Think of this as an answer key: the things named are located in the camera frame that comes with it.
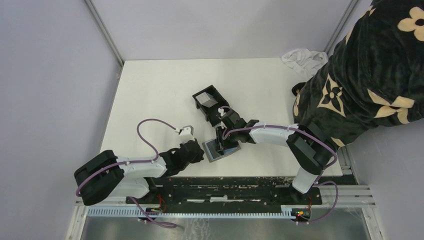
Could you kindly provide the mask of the black plastic card box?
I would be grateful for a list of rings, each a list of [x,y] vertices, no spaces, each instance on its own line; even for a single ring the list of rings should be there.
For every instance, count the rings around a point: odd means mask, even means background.
[[[219,109],[226,110],[230,104],[218,92],[218,90],[210,85],[203,90],[192,95],[197,109],[203,113],[205,120],[216,127],[221,123]]]

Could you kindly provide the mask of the black credit card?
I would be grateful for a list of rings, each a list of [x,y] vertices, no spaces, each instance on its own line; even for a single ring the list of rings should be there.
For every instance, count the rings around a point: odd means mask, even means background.
[[[212,159],[214,161],[216,161],[218,159],[229,156],[234,150],[235,150],[234,148],[227,148],[227,149],[224,149],[224,150],[217,150],[217,149],[213,148],[211,150]]]

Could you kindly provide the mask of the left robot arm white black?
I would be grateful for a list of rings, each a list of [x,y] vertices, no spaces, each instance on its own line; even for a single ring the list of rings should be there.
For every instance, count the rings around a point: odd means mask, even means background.
[[[105,150],[74,172],[76,196],[92,206],[111,197],[134,197],[149,204],[158,195],[153,179],[177,175],[188,165],[204,159],[197,140],[182,143],[177,148],[157,156],[128,158]]]

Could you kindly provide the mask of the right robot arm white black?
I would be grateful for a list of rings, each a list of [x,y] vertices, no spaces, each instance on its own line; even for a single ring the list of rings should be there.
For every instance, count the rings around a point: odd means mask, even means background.
[[[338,157],[337,147],[315,123],[306,125],[266,124],[256,119],[246,122],[240,115],[223,106],[218,109],[221,125],[217,128],[215,150],[224,153],[239,143],[271,144],[287,147],[300,168],[291,183],[289,199],[302,204],[309,198],[309,190],[318,184],[324,171]]]

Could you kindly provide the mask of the stack of credit cards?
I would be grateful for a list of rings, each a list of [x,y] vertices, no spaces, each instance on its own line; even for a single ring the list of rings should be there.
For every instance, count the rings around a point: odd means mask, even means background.
[[[202,92],[195,97],[195,99],[199,102],[200,105],[210,108],[218,103],[218,101],[209,93]]]

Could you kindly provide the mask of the grey leather card holder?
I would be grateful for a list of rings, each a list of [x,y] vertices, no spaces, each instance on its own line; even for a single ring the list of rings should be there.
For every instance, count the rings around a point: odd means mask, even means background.
[[[215,144],[214,139],[203,142],[202,147],[206,158],[210,163],[228,157],[241,149],[239,145],[226,149],[219,149],[219,147]]]

